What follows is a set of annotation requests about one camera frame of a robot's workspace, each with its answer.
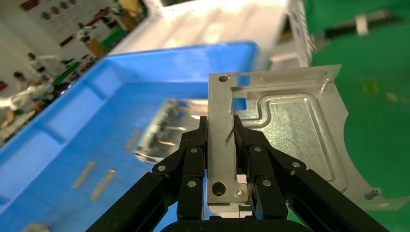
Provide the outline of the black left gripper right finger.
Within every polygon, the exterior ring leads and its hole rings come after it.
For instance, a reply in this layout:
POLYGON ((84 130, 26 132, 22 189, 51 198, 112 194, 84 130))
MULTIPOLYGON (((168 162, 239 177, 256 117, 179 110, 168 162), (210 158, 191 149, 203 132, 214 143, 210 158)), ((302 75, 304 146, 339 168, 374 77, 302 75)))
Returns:
POLYGON ((246 174, 254 216, 276 229, 383 232, 385 227, 306 165, 271 146, 234 116, 238 167, 246 174))

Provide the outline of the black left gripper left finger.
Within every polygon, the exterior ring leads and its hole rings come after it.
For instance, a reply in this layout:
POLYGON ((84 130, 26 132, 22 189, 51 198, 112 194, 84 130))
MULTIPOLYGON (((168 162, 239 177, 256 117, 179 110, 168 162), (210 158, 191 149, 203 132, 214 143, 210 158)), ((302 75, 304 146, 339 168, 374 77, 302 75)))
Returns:
POLYGON ((154 165, 89 228, 89 232, 152 232, 177 203, 177 221, 164 232, 190 232, 203 220, 207 117, 185 132, 177 151, 154 165))

